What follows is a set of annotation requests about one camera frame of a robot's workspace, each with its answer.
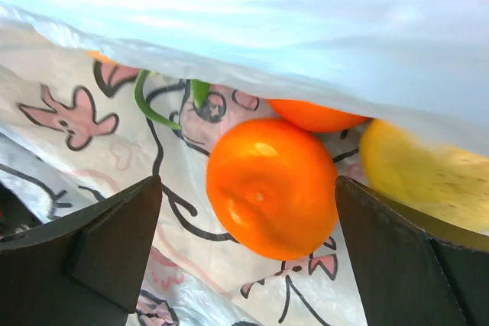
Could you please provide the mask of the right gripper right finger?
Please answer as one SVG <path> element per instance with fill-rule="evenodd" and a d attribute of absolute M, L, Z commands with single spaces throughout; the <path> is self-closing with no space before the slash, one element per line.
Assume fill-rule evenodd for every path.
<path fill-rule="evenodd" d="M 335 200 L 369 325 L 486 325 L 488 237 L 340 176 Z"/>

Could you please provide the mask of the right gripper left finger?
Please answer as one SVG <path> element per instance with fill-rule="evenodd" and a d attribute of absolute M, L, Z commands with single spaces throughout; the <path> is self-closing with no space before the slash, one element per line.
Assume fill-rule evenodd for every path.
<path fill-rule="evenodd" d="M 159 176 L 1 241 L 1 323 L 124 325 L 162 201 Z"/>

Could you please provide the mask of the blue plastic bag with fruit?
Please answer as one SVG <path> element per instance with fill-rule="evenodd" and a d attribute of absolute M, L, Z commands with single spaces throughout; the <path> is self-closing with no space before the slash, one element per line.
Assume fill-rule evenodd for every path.
<path fill-rule="evenodd" d="M 488 153 L 488 0 L 1 0 L 1 181 L 43 223 L 146 176 L 160 214 L 130 325 L 365 325 L 340 224 L 253 253 L 205 189 L 268 99 Z"/>

